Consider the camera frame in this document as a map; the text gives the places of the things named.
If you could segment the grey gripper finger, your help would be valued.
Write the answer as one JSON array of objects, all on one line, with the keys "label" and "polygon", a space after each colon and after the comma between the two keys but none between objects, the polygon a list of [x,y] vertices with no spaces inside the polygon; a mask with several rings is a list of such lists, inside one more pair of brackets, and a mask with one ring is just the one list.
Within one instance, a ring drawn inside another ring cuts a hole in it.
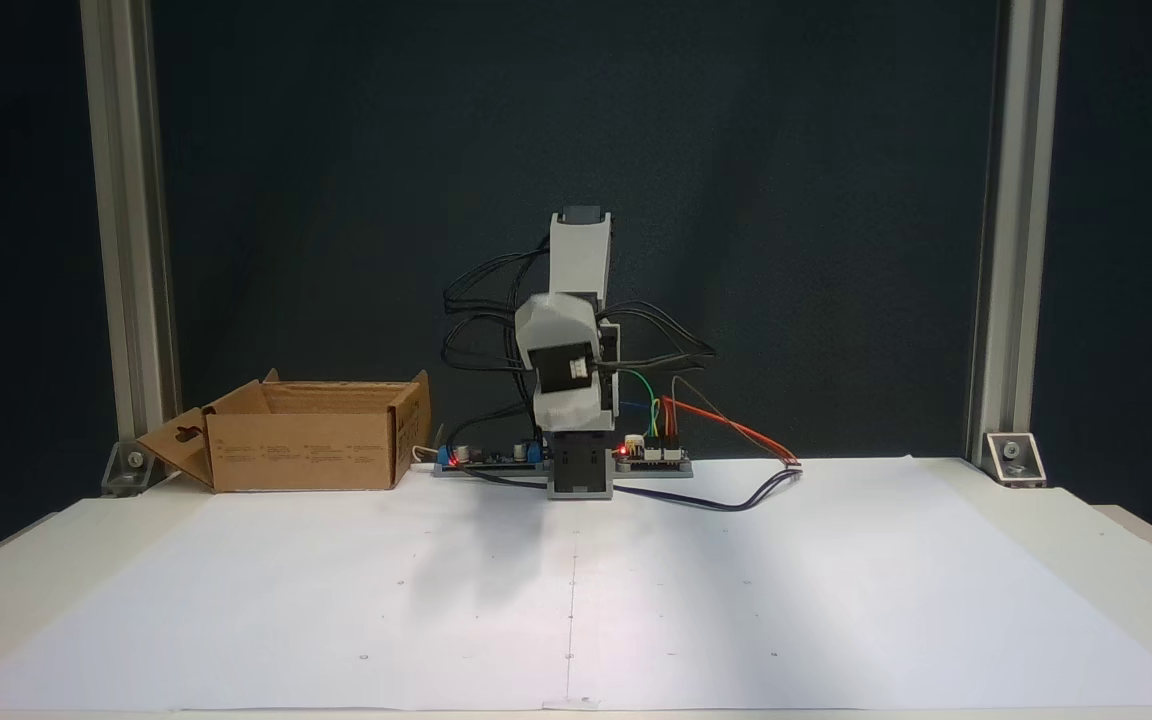
[{"label": "grey gripper finger", "polygon": [[516,342],[521,353],[598,340],[596,309],[571,293],[536,293],[516,311]]},{"label": "grey gripper finger", "polygon": [[535,395],[536,425],[545,433],[602,432],[611,429],[611,411],[599,395]]}]

